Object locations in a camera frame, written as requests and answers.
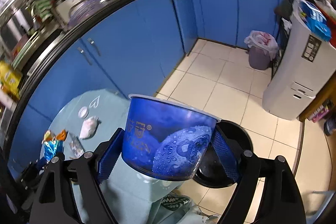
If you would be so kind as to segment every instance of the black bowl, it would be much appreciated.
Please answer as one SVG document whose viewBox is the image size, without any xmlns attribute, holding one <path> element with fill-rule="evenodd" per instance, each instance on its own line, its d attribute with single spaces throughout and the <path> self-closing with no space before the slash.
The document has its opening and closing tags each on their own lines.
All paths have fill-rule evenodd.
<svg viewBox="0 0 336 224">
<path fill-rule="evenodd" d="M 243 150 L 253 151 L 253 145 L 250 136 L 238 124 L 222 120 L 217 124 L 227 138 L 236 140 Z M 196 171 L 194 180 L 209 188 L 224 188 L 233 185 L 235 182 L 229 178 L 210 143 L 202 161 Z"/>
</svg>

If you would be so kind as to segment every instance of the black countertop edge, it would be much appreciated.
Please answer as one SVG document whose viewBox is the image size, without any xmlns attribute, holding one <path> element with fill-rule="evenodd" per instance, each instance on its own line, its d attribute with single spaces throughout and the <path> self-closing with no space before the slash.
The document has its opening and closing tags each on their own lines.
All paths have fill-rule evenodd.
<svg viewBox="0 0 336 224">
<path fill-rule="evenodd" d="M 17 107 L 13 113 L 12 119 L 9 123 L 5 142 L 3 145 L 3 156 L 6 160 L 9 159 L 9 153 L 11 150 L 14 134 L 16 132 L 16 128 L 19 124 L 21 116 L 29 102 L 29 99 L 33 95 L 35 89 L 37 88 L 43 77 L 50 70 L 50 68 L 61 57 L 61 55 L 86 32 L 88 32 L 91 28 L 93 28 L 100 21 L 108 17 L 110 14 L 114 13 L 115 11 L 119 10 L 120 8 L 126 6 L 133 1 L 134 0 L 117 0 L 116 2 L 106 5 L 97 13 L 95 13 L 85 21 L 81 22 L 76 27 L 71 29 L 68 33 L 66 33 L 65 36 L 61 39 L 62 41 L 60 41 L 41 61 L 39 66 L 34 71 L 33 75 L 28 78 L 25 84 L 25 90 L 22 91 L 21 99 L 19 100 Z"/>
</svg>

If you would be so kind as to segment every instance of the metal screw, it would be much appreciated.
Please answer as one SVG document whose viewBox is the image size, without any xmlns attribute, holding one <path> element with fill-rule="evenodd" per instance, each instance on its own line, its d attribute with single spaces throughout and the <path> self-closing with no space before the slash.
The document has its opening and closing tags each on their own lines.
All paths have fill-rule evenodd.
<svg viewBox="0 0 336 224">
<path fill-rule="evenodd" d="M 56 162 L 58 162 L 58 160 L 59 160 L 59 157 L 56 156 L 51 159 L 51 162 L 55 164 Z"/>
<path fill-rule="evenodd" d="M 244 155 L 245 155 L 246 157 L 252 157 L 253 153 L 252 153 L 250 150 L 245 150 L 245 151 L 244 151 Z"/>
<path fill-rule="evenodd" d="M 93 153 L 91 151 L 87 151 L 84 153 L 84 158 L 89 159 L 93 156 Z"/>
<path fill-rule="evenodd" d="M 285 162 L 286 159 L 284 156 L 278 156 L 278 161 Z"/>
</svg>

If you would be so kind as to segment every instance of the blue gripper pad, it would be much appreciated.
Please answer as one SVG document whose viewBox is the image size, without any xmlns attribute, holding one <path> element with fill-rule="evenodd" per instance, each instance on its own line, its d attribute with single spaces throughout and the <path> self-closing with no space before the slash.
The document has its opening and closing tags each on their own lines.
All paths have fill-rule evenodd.
<svg viewBox="0 0 336 224">
<path fill-rule="evenodd" d="M 241 178 L 238 169 L 238 161 L 226 143 L 221 133 L 215 128 L 211 137 L 212 146 L 225 170 L 226 175 L 234 182 L 238 182 Z"/>
<path fill-rule="evenodd" d="M 112 169 L 122 150 L 124 133 L 125 131 L 123 129 L 118 128 L 108 141 L 108 146 L 103 155 L 96 159 L 97 182 L 99 184 L 108 179 L 111 175 Z"/>
</svg>

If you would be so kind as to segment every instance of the white plastic bag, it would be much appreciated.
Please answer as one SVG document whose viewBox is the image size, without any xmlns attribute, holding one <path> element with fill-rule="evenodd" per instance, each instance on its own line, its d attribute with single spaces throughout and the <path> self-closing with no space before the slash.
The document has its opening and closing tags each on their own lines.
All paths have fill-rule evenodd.
<svg viewBox="0 0 336 224">
<path fill-rule="evenodd" d="M 88 139 L 95 132 L 98 124 L 98 118 L 92 116 L 83 121 L 81 133 L 79 134 L 80 139 Z"/>
<path fill-rule="evenodd" d="M 250 35 L 244 39 L 244 43 L 249 48 L 252 46 L 262 48 L 269 53 L 269 56 L 273 60 L 278 52 L 278 44 L 269 33 L 260 31 L 251 31 Z"/>
</svg>

